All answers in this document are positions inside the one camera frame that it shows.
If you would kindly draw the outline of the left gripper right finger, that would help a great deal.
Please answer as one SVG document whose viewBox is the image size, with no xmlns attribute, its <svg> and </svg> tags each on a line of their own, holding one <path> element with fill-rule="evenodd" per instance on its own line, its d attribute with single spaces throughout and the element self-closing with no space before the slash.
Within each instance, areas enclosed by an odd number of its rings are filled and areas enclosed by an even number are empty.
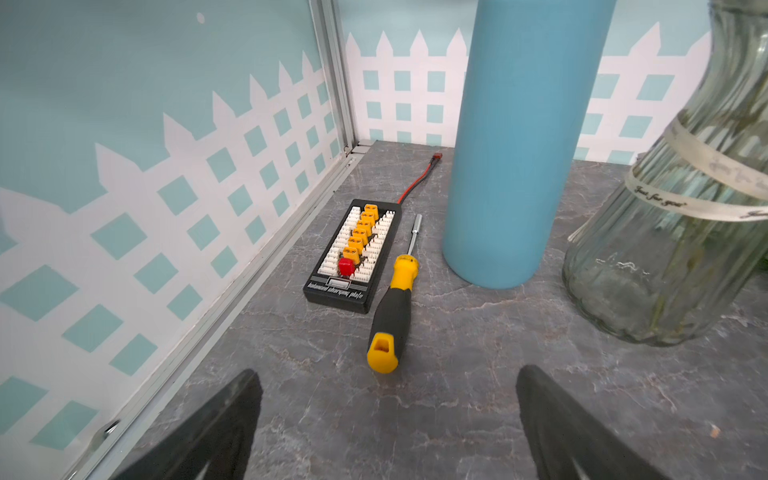
<svg viewBox="0 0 768 480">
<path fill-rule="evenodd" d="M 664 479 L 536 365 L 518 373 L 524 434 L 540 479 Z"/>
</svg>

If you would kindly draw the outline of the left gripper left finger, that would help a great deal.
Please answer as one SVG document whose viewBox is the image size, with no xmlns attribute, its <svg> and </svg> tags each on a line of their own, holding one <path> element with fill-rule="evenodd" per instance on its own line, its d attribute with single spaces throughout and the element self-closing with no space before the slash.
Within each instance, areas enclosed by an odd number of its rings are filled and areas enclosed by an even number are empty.
<svg viewBox="0 0 768 480">
<path fill-rule="evenodd" d="M 246 369 L 175 431 L 116 475 L 118 479 L 242 479 L 263 390 Z"/>
</svg>

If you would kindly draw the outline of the clear glass vase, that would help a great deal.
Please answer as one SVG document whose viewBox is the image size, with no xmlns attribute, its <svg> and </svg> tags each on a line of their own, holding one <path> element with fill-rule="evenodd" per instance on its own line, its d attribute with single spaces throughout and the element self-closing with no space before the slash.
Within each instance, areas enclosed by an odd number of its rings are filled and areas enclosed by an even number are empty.
<svg viewBox="0 0 768 480">
<path fill-rule="evenodd" d="M 703 335 L 767 255 L 767 5 L 709 12 L 697 90 L 565 255 L 582 315 L 630 343 Z"/>
</svg>

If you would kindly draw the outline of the teal ceramic vase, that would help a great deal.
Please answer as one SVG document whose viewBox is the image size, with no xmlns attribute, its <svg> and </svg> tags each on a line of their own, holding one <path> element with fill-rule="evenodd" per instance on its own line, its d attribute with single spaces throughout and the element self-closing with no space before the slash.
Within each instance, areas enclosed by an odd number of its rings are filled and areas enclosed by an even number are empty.
<svg viewBox="0 0 768 480">
<path fill-rule="evenodd" d="M 538 270 L 615 5 L 478 4 L 442 253 L 462 279 L 511 289 Z"/>
</svg>

